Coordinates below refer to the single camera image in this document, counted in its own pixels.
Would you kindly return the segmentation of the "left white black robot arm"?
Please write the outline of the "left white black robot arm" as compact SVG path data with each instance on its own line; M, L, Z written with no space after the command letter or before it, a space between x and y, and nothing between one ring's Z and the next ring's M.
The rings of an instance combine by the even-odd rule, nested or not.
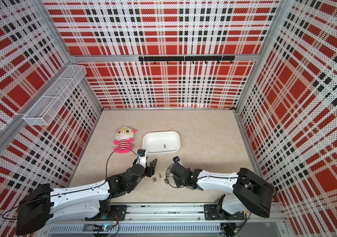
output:
M38 185L17 208L16 235L34 233L46 224L70 219L99 221L110 212L109 202L133 191L144 177L155 174L157 159L149 165L134 163L124 173L94 184L71 188Z

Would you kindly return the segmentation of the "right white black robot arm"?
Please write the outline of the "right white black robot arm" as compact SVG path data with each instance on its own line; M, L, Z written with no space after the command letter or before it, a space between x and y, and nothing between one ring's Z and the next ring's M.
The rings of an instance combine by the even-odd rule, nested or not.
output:
M174 188L222 191L223 195L216 204L217 214L222 219L245 211L268 218L276 194L270 183L247 168L234 173L214 173L202 169L191 170L181 162L175 162L166 171L167 184L170 185L171 181Z

